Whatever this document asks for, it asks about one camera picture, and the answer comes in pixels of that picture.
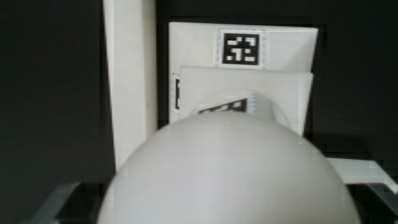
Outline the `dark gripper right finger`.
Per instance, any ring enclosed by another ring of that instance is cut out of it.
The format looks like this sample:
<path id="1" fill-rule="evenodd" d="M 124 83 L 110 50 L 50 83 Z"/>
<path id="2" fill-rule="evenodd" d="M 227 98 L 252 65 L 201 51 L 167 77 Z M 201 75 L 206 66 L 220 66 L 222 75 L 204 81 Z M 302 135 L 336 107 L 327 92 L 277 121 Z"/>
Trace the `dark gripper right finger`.
<path id="1" fill-rule="evenodd" d="M 384 184 L 348 184 L 362 224 L 398 224 L 398 193 Z"/>

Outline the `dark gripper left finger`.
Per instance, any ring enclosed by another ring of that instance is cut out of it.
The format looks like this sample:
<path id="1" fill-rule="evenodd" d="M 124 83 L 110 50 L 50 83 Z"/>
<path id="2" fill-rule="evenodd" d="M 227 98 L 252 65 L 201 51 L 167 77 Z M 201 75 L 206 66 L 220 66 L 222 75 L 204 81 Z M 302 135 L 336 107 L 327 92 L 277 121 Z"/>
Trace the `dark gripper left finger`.
<path id="1" fill-rule="evenodd" d="M 106 187 L 101 182 L 60 184 L 23 224 L 96 224 Z"/>

